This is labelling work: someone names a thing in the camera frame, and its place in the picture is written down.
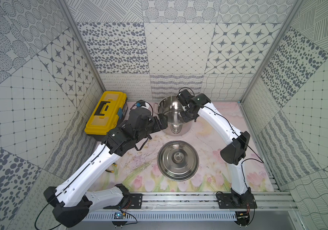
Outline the stainless steel pot lid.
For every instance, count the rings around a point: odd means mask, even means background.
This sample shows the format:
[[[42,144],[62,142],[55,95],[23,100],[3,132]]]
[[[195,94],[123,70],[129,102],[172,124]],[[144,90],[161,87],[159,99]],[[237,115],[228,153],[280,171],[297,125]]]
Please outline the stainless steel pot lid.
[[[199,168],[199,157],[192,145],[174,140],[164,144],[157,156],[160,172],[172,181],[186,181],[193,177]]]

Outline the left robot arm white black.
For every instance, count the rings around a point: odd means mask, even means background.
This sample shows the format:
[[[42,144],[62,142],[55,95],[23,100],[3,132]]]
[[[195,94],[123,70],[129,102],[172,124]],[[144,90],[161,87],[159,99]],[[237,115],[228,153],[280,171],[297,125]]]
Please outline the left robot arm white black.
[[[138,142],[149,140],[152,133],[167,127],[168,117],[164,114],[153,116],[144,107],[130,110],[128,119],[107,132],[101,145],[70,178],[58,187],[50,186],[44,191],[56,221],[71,228],[92,211],[128,207],[131,194],[123,184],[99,192],[90,192],[89,188],[127,151],[140,151]]]

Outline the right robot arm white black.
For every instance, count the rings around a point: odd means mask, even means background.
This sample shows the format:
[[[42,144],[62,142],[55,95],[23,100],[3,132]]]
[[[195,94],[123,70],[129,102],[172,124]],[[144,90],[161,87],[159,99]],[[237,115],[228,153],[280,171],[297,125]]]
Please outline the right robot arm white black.
[[[248,196],[251,190],[245,182],[242,163],[246,157],[250,134],[241,132],[228,119],[217,110],[215,105],[205,94],[194,95],[192,90],[183,87],[176,96],[183,111],[180,116],[185,122],[195,121],[198,117],[205,119],[225,142],[225,147],[220,151],[221,158],[230,165],[232,179],[231,192],[237,197]]]

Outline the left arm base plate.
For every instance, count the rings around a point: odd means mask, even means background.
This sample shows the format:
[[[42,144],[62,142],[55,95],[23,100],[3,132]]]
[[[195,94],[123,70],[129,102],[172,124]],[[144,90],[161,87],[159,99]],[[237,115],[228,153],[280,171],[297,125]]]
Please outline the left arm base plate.
[[[115,206],[107,206],[104,209],[141,209],[143,194],[135,193],[124,195],[122,200]]]

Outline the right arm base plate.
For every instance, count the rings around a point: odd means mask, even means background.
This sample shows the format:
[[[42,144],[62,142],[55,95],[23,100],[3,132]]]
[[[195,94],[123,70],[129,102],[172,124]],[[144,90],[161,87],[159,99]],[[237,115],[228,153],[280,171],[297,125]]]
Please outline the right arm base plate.
[[[216,199],[220,209],[256,209],[257,204],[253,194],[229,194],[216,193]]]

